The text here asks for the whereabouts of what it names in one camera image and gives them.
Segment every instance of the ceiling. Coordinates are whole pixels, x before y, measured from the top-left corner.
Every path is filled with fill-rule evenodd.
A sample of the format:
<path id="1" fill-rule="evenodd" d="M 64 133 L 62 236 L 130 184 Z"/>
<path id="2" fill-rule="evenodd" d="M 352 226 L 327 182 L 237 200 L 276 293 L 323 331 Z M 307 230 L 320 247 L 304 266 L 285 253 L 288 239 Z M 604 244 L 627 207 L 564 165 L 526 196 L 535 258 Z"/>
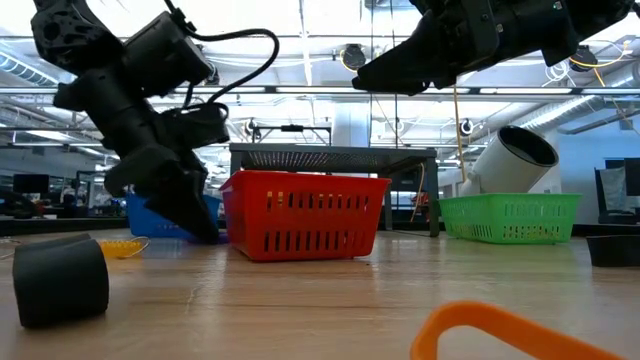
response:
<path id="1" fill-rule="evenodd" d="M 295 86 L 344 86 L 351 84 L 354 74 L 340 61 L 340 51 L 346 44 L 360 44 L 370 58 L 400 43 L 414 30 L 420 14 L 408 6 L 406 0 L 380 1 L 373 11 L 372 0 L 234 0 L 234 1 L 188 1 L 174 0 L 182 8 L 188 19 L 198 28 L 200 34 L 220 34 L 244 28 L 264 27 L 275 32 L 281 41 L 280 56 L 265 73 L 252 80 L 251 85 L 295 85 Z M 87 0 L 89 7 L 103 23 L 117 36 L 127 38 L 145 26 L 160 12 L 165 11 L 162 0 Z M 394 6 L 391 15 L 391 4 Z M 70 81 L 70 74 L 41 60 L 31 38 L 30 19 L 35 13 L 32 1 L 15 1 L 10 9 L 0 12 L 0 56 L 26 64 L 52 79 Z M 603 74 L 616 71 L 626 64 L 636 61 L 640 52 L 637 41 L 640 20 L 635 15 L 595 35 L 585 41 L 597 54 L 601 62 L 615 60 L 626 50 L 625 56 L 617 63 L 602 69 Z M 205 53 L 216 65 L 221 75 L 221 83 L 227 84 L 241 78 L 259 66 L 271 53 L 272 43 L 264 38 L 247 38 L 232 41 L 207 43 Z M 576 73 L 567 70 L 567 62 L 555 69 L 547 69 L 542 55 L 532 53 L 522 58 L 499 64 L 482 72 L 468 74 L 459 79 L 459 86 L 473 87 L 571 87 L 594 86 L 593 72 Z M 17 76 L 0 71 L 3 86 L 33 86 Z M 61 125 L 83 119 L 83 114 L 55 109 L 51 96 L 14 96 L 26 106 L 35 106 L 64 120 Z M 153 99 L 159 110 L 180 104 L 181 96 Z M 230 106 L 230 126 L 233 141 L 243 141 L 242 127 L 248 119 L 265 125 L 315 124 L 330 126 L 336 114 L 335 106 L 350 100 L 332 96 L 277 94 L 226 95 L 222 102 Z M 393 141 L 397 116 L 401 120 L 398 132 L 406 143 L 451 142 L 455 138 L 454 104 L 451 97 L 445 99 L 393 98 L 359 99 L 370 102 L 372 141 Z M 500 99 L 466 99 L 460 103 L 462 118 L 476 124 L 502 123 L 533 111 L 548 102 L 548 99 L 506 101 Z M 53 122 L 42 122 L 43 126 L 54 126 Z M 92 129 L 90 119 L 78 126 Z M 79 133 L 84 140 L 100 139 L 98 132 L 87 130 Z M 312 134 L 273 133 L 270 141 L 308 142 L 316 139 Z M 203 156 L 217 156 L 223 148 L 202 150 Z"/>

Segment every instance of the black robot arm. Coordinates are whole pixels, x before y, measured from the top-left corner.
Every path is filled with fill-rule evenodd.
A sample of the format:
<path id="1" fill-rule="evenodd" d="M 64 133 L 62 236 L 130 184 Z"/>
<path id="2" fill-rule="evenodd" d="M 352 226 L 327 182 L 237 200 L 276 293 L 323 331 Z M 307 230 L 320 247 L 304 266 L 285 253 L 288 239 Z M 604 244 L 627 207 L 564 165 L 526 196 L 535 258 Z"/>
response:
<path id="1" fill-rule="evenodd" d="M 411 0 L 423 15 L 411 37 L 358 70 L 361 90 L 414 95 L 431 83 L 542 50 L 548 66 L 624 19 L 635 0 Z"/>
<path id="2" fill-rule="evenodd" d="M 228 108 L 214 102 L 222 93 L 264 71 L 276 58 L 279 43 L 265 29 L 203 37 L 170 4 L 125 43 L 91 12 L 86 0 L 35 0 L 31 21 L 38 53 L 75 75 L 60 84 L 54 105 L 85 111 L 103 134 L 103 145 L 121 162 L 106 176 L 105 187 L 123 195 L 128 185 L 149 198 L 146 206 L 203 240 L 218 239 L 202 192 L 207 171 L 194 148 L 226 142 Z M 247 35 L 274 40 L 272 57 L 258 70 L 223 88 L 205 104 L 185 102 L 182 109 L 156 112 L 150 96 L 165 96 L 184 82 L 202 82 L 212 68 L 190 36 L 204 41 Z"/>

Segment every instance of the desk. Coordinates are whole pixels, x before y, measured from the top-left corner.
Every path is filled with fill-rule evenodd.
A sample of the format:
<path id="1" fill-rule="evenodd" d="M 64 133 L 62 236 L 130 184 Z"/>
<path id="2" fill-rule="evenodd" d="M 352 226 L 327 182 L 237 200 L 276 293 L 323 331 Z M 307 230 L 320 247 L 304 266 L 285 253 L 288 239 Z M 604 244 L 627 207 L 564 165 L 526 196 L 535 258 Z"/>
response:
<path id="1" fill-rule="evenodd" d="M 440 211 L 438 207 L 438 153 L 434 149 L 405 150 L 356 147 L 298 146 L 282 144 L 229 145 L 231 174 L 245 170 L 271 170 L 321 173 L 378 174 L 389 178 L 392 174 L 409 170 L 420 164 L 425 166 L 427 193 L 431 201 L 430 235 L 438 236 Z M 392 230 L 391 189 L 384 197 L 384 225 Z"/>
<path id="2" fill-rule="evenodd" d="M 11 264 L 0 261 L 0 359 L 408 359 L 431 310 L 460 299 L 638 354 L 638 270 L 592 268 L 584 240 L 496 246 L 381 232 L 370 257 L 274 264 L 155 240 L 140 258 L 108 261 L 104 317 L 35 332 L 20 327 Z M 523 358 L 472 329 L 452 330 L 441 346 L 443 359 Z"/>

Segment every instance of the green basket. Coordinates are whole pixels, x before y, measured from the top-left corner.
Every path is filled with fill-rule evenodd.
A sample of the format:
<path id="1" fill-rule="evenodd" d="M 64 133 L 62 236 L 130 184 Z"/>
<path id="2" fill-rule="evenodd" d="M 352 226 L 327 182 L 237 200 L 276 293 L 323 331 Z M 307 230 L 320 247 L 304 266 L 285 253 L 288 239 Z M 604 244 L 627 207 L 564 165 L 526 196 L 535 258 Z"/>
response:
<path id="1" fill-rule="evenodd" d="M 494 244 L 567 242 L 580 194 L 484 194 L 440 200 L 447 234 Z"/>

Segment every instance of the red plastic basket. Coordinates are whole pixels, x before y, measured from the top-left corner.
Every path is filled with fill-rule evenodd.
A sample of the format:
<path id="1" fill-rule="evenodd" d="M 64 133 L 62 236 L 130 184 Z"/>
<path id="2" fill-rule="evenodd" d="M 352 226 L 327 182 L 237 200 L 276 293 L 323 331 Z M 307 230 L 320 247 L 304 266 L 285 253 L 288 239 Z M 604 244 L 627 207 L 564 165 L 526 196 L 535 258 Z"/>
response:
<path id="1" fill-rule="evenodd" d="M 221 188 L 229 241 L 254 261 L 369 255 L 390 182 L 237 172 Z"/>

